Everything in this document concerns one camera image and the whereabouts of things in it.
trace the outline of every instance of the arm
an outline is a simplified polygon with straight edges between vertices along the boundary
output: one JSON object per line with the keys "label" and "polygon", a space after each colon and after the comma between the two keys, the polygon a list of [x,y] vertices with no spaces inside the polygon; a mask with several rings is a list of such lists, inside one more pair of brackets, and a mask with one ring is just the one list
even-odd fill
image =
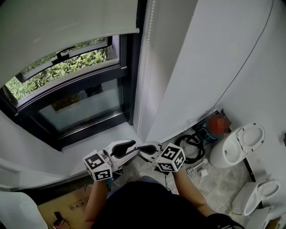
{"label": "arm", "polygon": [[194,186],[183,168],[180,168],[178,172],[173,173],[173,176],[180,196],[183,196],[190,201],[194,207],[206,217],[216,213],[208,206],[206,198]]}
{"label": "arm", "polygon": [[93,183],[93,189],[84,212],[84,222],[82,226],[84,229],[90,229],[92,227],[98,213],[106,204],[108,194],[106,182],[107,180]]}

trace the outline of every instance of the toilet lid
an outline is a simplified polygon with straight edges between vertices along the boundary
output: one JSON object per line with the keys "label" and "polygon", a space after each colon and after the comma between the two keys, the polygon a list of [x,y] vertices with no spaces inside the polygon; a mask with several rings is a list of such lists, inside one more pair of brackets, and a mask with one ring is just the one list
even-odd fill
{"label": "toilet lid", "polygon": [[251,153],[257,150],[264,143],[265,130],[256,123],[248,124],[242,127],[237,133],[237,139],[245,153]]}
{"label": "toilet lid", "polygon": [[269,200],[280,190],[281,183],[278,180],[267,181],[258,187],[260,200]]}

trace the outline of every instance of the person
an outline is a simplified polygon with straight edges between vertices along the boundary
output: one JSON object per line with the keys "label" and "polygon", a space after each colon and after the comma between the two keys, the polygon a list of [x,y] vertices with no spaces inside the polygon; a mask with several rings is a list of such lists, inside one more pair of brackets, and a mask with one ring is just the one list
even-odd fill
{"label": "person", "polygon": [[129,182],[110,197],[107,180],[94,182],[82,228],[188,228],[243,229],[229,216],[213,211],[183,168],[173,173],[179,195],[151,177]]}

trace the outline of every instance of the green foliage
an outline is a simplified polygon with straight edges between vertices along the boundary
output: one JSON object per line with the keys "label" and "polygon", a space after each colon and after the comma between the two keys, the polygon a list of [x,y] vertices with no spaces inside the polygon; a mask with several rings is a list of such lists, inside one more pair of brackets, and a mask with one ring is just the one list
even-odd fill
{"label": "green foliage", "polygon": [[[78,44],[76,48],[84,47],[92,44],[92,42],[98,42],[98,40],[89,41],[85,43]],[[88,53],[81,54],[79,56],[73,57],[71,59],[65,60],[59,64],[56,64],[46,70],[40,72],[39,74],[33,76],[31,79],[27,80],[25,83],[21,83],[17,78],[12,78],[6,86],[10,90],[10,92],[14,95],[17,100],[25,97],[29,93],[34,90],[44,86],[45,84],[58,79],[65,74],[75,72],[79,69],[105,62],[109,59],[107,48],[99,49],[96,51],[91,51]],[[46,60],[50,58],[50,56],[46,57],[45,60],[41,59],[38,62],[34,63],[39,66],[39,63],[43,64]],[[28,68],[31,70],[35,68],[35,65],[29,66]]]}
{"label": "green foliage", "polygon": [[[93,45],[93,44],[99,43],[99,42],[101,42],[103,40],[104,40],[104,38],[99,38],[99,39],[95,39],[95,40],[82,42],[82,43],[79,43],[79,44],[75,45],[74,48],[68,49],[67,52],[68,51],[73,51],[73,50],[76,50],[76,49],[79,49],[79,48],[83,48],[83,47],[86,47],[86,46],[89,46],[89,45]],[[21,71],[22,75],[27,74],[28,72],[32,71],[34,68],[37,68],[37,67],[41,66],[42,64],[50,61],[54,57],[56,57],[56,53],[53,53],[53,54],[50,54],[48,56],[45,56],[44,58],[41,58],[40,60],[34,62],[30,66],[24,68]]]}

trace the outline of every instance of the window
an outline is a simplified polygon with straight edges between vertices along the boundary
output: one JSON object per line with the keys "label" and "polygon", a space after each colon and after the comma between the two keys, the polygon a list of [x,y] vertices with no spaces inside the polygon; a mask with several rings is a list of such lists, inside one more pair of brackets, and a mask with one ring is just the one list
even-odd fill
{"label": "window", "polygon": [[57,150],[132,124],[140,43],[117,35],[46,56],[1,88],[1,110]]}

